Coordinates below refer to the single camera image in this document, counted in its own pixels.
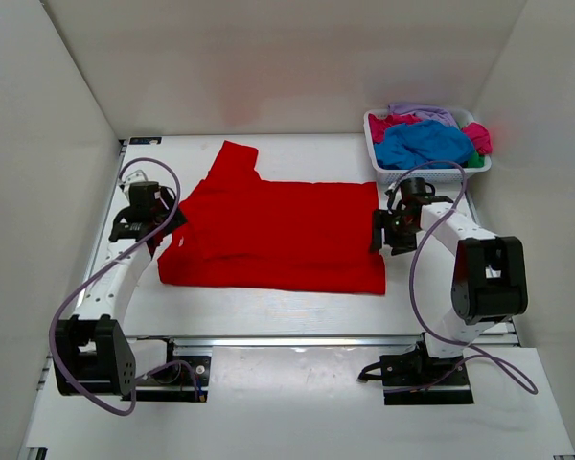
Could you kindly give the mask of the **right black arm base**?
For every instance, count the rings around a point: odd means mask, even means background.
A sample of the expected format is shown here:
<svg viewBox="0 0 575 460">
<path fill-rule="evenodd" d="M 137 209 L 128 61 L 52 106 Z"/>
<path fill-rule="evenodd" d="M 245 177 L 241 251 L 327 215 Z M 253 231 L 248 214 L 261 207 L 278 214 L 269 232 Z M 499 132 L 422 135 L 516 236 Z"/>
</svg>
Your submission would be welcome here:
<svg viewBox="0 0 575 460">
<path fill-rule="evenodd" d="M 410 351 L 381 355 L 357 380 L 380 381 L 386 406 L 474 404 L 465 358 L 431 357 L 423 341 Z"/>
</svg>

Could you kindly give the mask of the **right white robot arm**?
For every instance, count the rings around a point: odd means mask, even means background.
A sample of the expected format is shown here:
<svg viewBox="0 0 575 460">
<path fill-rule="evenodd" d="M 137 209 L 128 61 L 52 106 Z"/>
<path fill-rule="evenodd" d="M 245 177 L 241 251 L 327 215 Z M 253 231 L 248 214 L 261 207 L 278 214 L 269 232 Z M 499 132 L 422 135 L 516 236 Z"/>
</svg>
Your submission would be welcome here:
<svg viewBox="0 0 575 460">
<path fill-rule="evenodd" d="M 460 357 L 492 326 L 525 313 L 523 245 L 484 229 L 421 177 L 392 184 L 386 195 L 387 208 L 373 212 L 372 253 L 387 246 L 393 256 L 411 253 L 415 264 L 434 238 L 454 257 L 451 308 L 438 325 L 423 326 L 424 351 L 410 360 L 414 379 L 429 384 L 444 374 L 444 359 Z"/>
</svg>

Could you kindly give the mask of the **red t shirt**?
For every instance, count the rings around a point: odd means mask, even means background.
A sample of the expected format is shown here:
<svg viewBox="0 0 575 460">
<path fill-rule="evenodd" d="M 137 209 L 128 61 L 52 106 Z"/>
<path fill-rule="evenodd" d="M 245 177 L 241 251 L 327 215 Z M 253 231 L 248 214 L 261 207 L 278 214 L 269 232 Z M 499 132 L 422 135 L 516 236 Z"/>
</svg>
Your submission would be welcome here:
<svg viewBox="0 0 575 460">
<path fill-rule="evenodd" d="M 158 259 L 166 285 L 383 295 L 371 251 L 375 183 L 269 181 L 259 152 L 226 141 L 180 202 L 186 218 Z"/>
</svg>

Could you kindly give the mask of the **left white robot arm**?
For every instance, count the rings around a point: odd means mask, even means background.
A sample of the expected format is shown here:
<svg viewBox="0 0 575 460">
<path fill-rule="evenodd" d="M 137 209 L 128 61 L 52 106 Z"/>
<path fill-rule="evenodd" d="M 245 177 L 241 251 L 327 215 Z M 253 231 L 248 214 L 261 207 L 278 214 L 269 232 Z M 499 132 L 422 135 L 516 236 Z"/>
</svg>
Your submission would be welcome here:
<svg viewBox="0 0 575 460">
<path fill-rule="evenodd" d="M 122 323 L 156 249 L 186 220 L 170 189 L 156 181 L 130 181 L 122 189 L 128 206 L 113 220 L 102 275 L 83 289 L 80 305 L 68 318 L 52 323 L 50 346 L 64 396 L 83 388 L 94 396 L 127 398 L 140 374 L 170 381 L 180 373 L 179 354 L 158 340 L 130 343 Z"/>
</svg>

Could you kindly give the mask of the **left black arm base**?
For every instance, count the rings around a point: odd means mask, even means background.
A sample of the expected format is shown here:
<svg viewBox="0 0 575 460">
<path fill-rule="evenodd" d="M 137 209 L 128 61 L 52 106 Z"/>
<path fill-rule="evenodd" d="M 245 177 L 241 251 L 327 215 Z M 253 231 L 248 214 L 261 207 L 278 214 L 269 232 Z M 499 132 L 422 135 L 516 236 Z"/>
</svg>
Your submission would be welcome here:
<svg viewBox="0 0 575 460">
<path fill-rule="evenodd" d="M 136 356 L 138 402 L 208 402 L 210 347 L 167 337 L 137 339 L 131 346 Z"/>
</svg>

